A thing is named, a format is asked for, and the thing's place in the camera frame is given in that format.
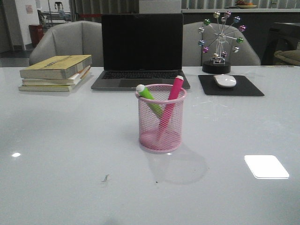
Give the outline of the green highlighter pen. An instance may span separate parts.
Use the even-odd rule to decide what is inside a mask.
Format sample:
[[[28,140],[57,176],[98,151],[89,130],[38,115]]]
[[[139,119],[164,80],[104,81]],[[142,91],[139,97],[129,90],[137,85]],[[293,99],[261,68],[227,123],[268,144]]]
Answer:
[[[137,85],[136,91],[139,94],[139,96],[141,96],[145,99],[154,100],[154,97],[152,96],[152,94],[149,92],[148,88],[145,85],[143,85],[143,84]],[[162,113],[163,113],[161,107],[158,104],[154,104],[154,103],[148,103],[147,105],[155,113],[155,115],[160,119],[162,116]]]

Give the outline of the pink mesh pen holder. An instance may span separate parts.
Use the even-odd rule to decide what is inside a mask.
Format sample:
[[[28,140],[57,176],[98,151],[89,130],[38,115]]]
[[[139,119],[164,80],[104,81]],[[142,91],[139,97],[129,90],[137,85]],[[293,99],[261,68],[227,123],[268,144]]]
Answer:
[[[154,100],[145,99],[135,92],[138,99],[139,142],[148,151],[171,152],[182,142],[183,103],[187,92],[182,88],[176,99],[169,100],[171,84],[150,84],[146,87]],[[148,103],[161,107],[163,113],[160,119]]]

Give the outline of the grey laptop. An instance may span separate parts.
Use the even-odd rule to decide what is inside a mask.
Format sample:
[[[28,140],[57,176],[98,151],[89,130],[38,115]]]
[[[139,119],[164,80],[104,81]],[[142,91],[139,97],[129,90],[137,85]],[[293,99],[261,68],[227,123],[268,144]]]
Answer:
[[[102,16],[104,70],[96,91],[133,91],[139,84],[173,84],[183,76],[183,15]]]

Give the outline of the white computer mouse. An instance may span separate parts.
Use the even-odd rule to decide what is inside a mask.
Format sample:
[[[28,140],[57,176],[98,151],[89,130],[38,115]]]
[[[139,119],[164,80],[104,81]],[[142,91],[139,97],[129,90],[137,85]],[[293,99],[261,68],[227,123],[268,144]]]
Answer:
[[[213,78],[217,86],[222,88],[231,88],[236,86],[237,84],[236,79],[232,75],[220,74],[220,75],[214,75]]]

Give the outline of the middle book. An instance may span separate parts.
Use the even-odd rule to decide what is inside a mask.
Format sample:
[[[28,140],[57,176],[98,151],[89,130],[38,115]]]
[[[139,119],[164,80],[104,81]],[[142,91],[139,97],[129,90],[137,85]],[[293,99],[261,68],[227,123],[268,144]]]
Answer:
[[[37,79],[24,78],[22,85],[25,86],[52,86],[52,85],[77,85],[90,71],[90,66],[87,66],[80,72],[74,74],[68,79]]]

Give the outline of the ferris wheel desk toy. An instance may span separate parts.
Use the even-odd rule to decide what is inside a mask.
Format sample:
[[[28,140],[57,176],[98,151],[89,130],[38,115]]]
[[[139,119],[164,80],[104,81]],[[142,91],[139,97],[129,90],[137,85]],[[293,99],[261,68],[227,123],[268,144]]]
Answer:
[[[210,19],[204,19],[202,26],[198,28],[198,33],[201,38],[198,40],[198,45],[202,48],[202,53],[207,54],[210,52],[210,46],[215,46],[215,51],[211,52],[212,56],[209,60],[202,63],[203,72],[209,74],[228,74],[231,71],[231,64],[226,60],[229,52],[224,49],[225,44],[229,44],[228,39],[235,40],[240,44],[244,41],[243,37],[232,37],[232,33],[236,31],[244,32],[246,30],[245,25],[241,25],[235,30],[229,32],[228,30],[233,27],[232,24],[226,25],[227,19],[232,15],[231,11],[227,10],[224,13],[216,11],[213,13],[213,17],[217,20],[216,28],[212,26]],[[213,31],[213,38],[205,40],[203,35],[205,29],[208,28]]]

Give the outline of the black mouse pad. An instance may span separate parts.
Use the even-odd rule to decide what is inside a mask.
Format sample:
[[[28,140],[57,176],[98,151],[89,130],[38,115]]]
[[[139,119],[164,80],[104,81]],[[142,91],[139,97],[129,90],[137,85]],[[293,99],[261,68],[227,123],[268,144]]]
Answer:
[[[236,85],[234,87],[220,87],[213,75],[199,75],[198,78],[206,95],[215,96],[245,96],[262,97],[264,94],[245,76],[234,75]]]

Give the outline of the top yellow book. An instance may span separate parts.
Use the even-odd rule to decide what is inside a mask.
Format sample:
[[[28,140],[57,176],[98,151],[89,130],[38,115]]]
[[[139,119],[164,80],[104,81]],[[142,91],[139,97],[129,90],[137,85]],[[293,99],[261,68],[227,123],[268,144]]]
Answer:
[[[53,56],[20,70],[20,77],[68,79],[91,64],[92,56],[89,54]]]

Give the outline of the white box behind laptop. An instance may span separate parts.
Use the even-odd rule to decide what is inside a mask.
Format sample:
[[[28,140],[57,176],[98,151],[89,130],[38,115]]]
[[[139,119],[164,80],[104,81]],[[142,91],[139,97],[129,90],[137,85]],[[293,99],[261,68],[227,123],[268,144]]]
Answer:
[[[180,13],[181,0],[139,0],[140,14]]]

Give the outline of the bottom book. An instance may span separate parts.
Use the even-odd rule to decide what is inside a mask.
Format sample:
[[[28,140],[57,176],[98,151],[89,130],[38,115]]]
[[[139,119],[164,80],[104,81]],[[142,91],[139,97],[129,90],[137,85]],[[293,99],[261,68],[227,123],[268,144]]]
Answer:
[[[25,85],[20,85],[18,87],[19,91],[41,91],[41,92],[69,92],[71,91],[75,86],[77,85],[52,85],[52,86],[25,86]]]

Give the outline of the red trash bin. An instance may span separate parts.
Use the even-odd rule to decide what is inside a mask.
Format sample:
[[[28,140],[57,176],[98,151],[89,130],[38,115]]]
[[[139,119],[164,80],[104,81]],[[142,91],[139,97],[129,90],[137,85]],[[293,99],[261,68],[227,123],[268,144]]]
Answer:
[[[43,26],[41,24],[29,25],[30,38],[33,47],[36,47],[44,36]]]

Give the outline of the fruit bowl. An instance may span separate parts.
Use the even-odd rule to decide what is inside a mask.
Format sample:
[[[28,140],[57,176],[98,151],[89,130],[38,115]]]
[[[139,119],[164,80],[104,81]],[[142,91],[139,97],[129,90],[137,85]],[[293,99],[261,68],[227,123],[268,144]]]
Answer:
[[[251,9],[251,8],[255,8],[257,5],[253,4],[252,2],[248,2],[246,0],[236,0],[235,6],[240,9]]]

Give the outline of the olive cushion at right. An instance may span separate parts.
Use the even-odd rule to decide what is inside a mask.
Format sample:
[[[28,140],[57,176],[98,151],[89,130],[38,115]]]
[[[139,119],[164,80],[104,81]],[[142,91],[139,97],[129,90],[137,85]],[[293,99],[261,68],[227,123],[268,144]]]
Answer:
[[[277,58],[281,63],[287,65],[300,65],[300,51],[290,50],[290,51],[276,51],[274,57]]]

